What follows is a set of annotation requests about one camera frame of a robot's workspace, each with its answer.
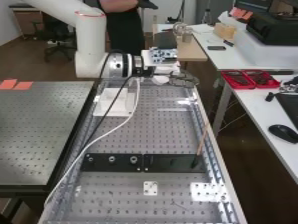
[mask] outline red box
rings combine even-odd
[[[261,70],[244,70],[243,73],[253,81],[255,87],[259,89],[279,88],[280,83],[271,77],[271,75]]]
[[[232,89],[253,89],[255,82],[238,70],[222,71],[220,75]]]

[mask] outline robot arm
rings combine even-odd
[[[98,77],[104,57],[104,14],[78,0],[23,0],[75,28],[75,73],[78,77]]]
[[[102,66],[104,67],[102,78],[126,78],[131,75],[150,77],[158,70],[159,65],[151,64],[147,60],[147,51],[142,52],[142,56],[104,53],[106,17],[99,9],[89,7],[78,0],[23,0],[23,2],[75,28],[77,77],[98,78]],[[158,74],[168,74],[172,69],[178,69],[174,65],[166,67],[160,68]]]

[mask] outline black metal bar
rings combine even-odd
[[[6,217],[7,220],[13,219],[19,206],[21,206],[21,200],[18,198],[11,198],[7,201],[6,206],[2,210],[2,215],[3,217]]]
[[[1,224],[11,224],[11,222],[3,217],[2,214],[0,214],[0,223]]]

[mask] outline computer mouse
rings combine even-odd
[[[284,141],[291,142],[292,144],[298,143],[298,134],[287,126],[280,124],[272,125],[268,127],[268,131],[271,132],[271,134],[273,134],[276,137],[279,137]]]

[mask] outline cable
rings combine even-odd
[[[123,88],[123,86],[124,86],[124,84],[127,83],[127,81],[128,81],[130,78],[131,78],[131,77],[128,77],[128,78],[124,80],[123,85],[122,85],[122,87],[120,87],[120,89],[119,89],[119,91],[118,91],[118,93],[116,93],[116,96],[114,97],[114,100],[112,100],[112,102],[111,102],[111,104],[110,104],[110,107],[108,107],[108,109],[106,110],[103,116],[106,116],[106,114],[108,113],[108,110],[110,110],[110,108],[111,108],[111,106],[112,106],[112,104],[114,104],[114,102],[115,102],[115,100],[116,100],[116,97],[118,97],[118,95],[119,95],[119,92],[120,92],[120,90],[122,90],[122,88]],[[79,152],[79,154],[78,154],[75,160],[71,162],[71,164],[70,164],[70,166],[69,166],[69,168],[67,168],[65,174],[62,175],[62,177],[61,177],[58,183],[55,184],[53,190],[50,191],[49,196],[47,196],[47,198],[46,198],[46,200],[45,200],[45,202],[43,202],[43,206],[47,204],[47,201],[49,201],[49,199],[51,198],[53,193],[55,192],[55,190],[57,190],[59,184],[62,183],[65,177],[67,176],[67,174],[69,174],[71,168],[74,167],[75,163],[78,162],[79,158],[82,157],[82,155],[83,155],[83,153],[86,152],[86,150],[89,149],[89,147],[90,147],[95,142],[98,142],[102,138],[104,138],[110,133],[112,133],[118,128],[120,128],[120,127],[128,122],[128,120],[131,119],[131,117],[132,117],[132,115],[134,115],[134,112],[135,112],[135,109],[136,109],[138,98],[139,98],[139,80],[135,79],[135,82],[136,82],[136,96],[135,96],[135,104],[134,104],[134,108],[132,108],[131,114],[128,115],[127,119],[126,119],[126,120],[124,120],[124,121],[123,121],[115,128],[112,128],[108,132],[106,132],[103,135],[100,135],[98,138],[95,138],[90,143],[87,143],[87,145],[83,146],[83,148],[82,148],[82,150],[81,150],[81,152]]]
[[[114,49],[114,50],[110,50],[110,52],[107,53],[107,56],[104,57],[104,61],[103,61],[103,64],[102,64],[102,67],[100,67],[100,71],[99,71],[99,76],[94,82],[94,87],[97,88],[98,85],[99,85],[99,80],[100,80],[100,77],[103,75],[103,71],[104,71],[104,66],[106,66],[106,62],[108,60],[108,57],[112,53],[120,53],[120,54],[124,54],[123,51],[118,50],[118,49]]]
[[[238,121],[243,116],[246,115],[246,113],[243,113],[238,118],[235,118],[227,125],[224,125],[224,127],[219,130],[219,132],[224,129],[224,128],[227,128],[227,126],[230,125],[230,124],[232,124],[235,121]]]
[[[184,7],[184,0],[182,0],[182,4],[180,4],[180,8],[179,8],[179,14],[176,16],[176,19],[175,20],[179,20],[179,17],[180,17],[180,13],[183,14],[183,7]]]

